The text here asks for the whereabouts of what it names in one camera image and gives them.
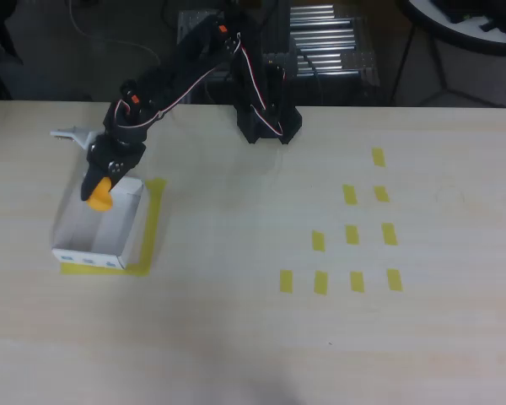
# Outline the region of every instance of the open box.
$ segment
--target open box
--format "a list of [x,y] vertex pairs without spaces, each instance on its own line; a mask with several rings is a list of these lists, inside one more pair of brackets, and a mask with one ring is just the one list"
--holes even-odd
[[123,177],[110,191],[112,209],[102,213],[81,201],[80,181],[66,196],[57,219],[53,254],[60,262],[125,269],[144,226],[147,187],[139,179]]

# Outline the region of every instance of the yellow tape outline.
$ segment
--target yellow tape outline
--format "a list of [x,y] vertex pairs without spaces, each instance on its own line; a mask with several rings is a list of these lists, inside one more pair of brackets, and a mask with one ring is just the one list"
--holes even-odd
[[345,197],[345,203],[347,203],[347,205],[358,205],[354,186],[343,184],[343,196]]
[[385,245],[397,246],[396,228],[393,224],[382,224],[382,234],[385,237]]
[[145,181],[144,184],[150,193],[150,199],[148,201],[148,212],[146,215],[146,224],[144,225],[143,243],[141,244],[139,262],[128,264],[125,269],[87,266],[75,263],[61,263],[60,274],[125,274],[137,277],[144,277],[150,274],[155,238],[158,233],[161,198],[167,181],[155,178],[153,180]]
[[386,270],[386,277],[388,277],[388,285],[392,291],[403,291],[403,284],[401,282],[401,274],[396,268],[389,268]]
[[347,243],[349,245],[360,244],[360,235],[358,234],[358,226],[345,225],[345,235],[347,237]]
[[377,197],[377,200],[381,203],[389,203],[390,202],[390,196],[388,195],[388,192],[386,191],[386,187],[384,186],[375,186],[374,188],[374,195]]
[[316,294],[328,294],[328,273],[317,270],[315,272],[315,286],[313,290]]
[[279,272],[279,291],[282,293],[293,293],[293,271],[281,270]]
[[362,272],[351,272],[351,290],[357,293],[365,293]]
[[371,155],[375,166],[386,167],[385,151],[382,148],[371,148]]
[[324,234],[318,230],[311,233],[311,243],[313,244],[314,251],[326,251],[324,244]]

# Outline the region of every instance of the white tabletop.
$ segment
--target white tabletop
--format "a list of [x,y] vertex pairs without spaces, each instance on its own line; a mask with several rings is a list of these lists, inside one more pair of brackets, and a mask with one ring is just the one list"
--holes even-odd
[[179,105],[140,170],[168,181],[150,274],[61,275],[51,229],[84,157],[49,131],[106,109],[0,102],[1,405],[506,404],[506,111],[300,108],[282,146]]
[[458,24],[451,23],[448,18],[431,2],[431,0],[408,0],[417,10],[428,16],[434,22],[443,25],[458,34],[468,35],[478,40],[499,42],[506,44],[506,34],[499,29],[485,32],[480,28],[487,23],[485,17],[475,17]]

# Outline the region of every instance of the floor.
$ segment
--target floor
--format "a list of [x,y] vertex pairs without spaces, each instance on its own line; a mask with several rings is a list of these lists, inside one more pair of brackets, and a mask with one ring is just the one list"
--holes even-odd
[[[8,27],[24,60],[23,85],[13,89],[17,99],[81,100],[86,94],[96,101],[118,96],[125,78],[135,78],[156,63],[149,52],[135,46],[90,40],[80,35],[69,19],[68,0],[19,0]],[[76,8],[78,26],[91,35],[144,44],[167,57],[175,44],[175,33],[160,20],[162,0],[100,0],[92,8]],[[369,18],[379,66],[381,87],[390,93],[406,36],[408,21],[392,1],[361,0]],[[178,8],[215,7],[218,0],[170,0],[169,20]],[[486,57],[439,44],[449,82],[457,89],[506,105],[506,58]],[[420,33],[411,50],[398,105],[414,105],[433,93],[439,84]],[[444,97],[433,105],[477,106],[470,101]]]

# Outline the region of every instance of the black robotic arm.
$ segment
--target black robotic arm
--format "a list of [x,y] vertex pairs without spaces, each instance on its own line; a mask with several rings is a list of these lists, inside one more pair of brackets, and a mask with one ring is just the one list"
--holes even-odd
[[109,191],[139,163],[148,129],[222,64],[229,65],[238,126],[248,142],[278,138],[288,143],[302,117],[288,97],[284,70],[262,60],[258,28],[236,8],[223,17],[208,16],[167,63],[150,68],[137,81],[126,81],[122,98],[107,111],[105,133],[89,146],[81,199],[94,209],[109,209]]

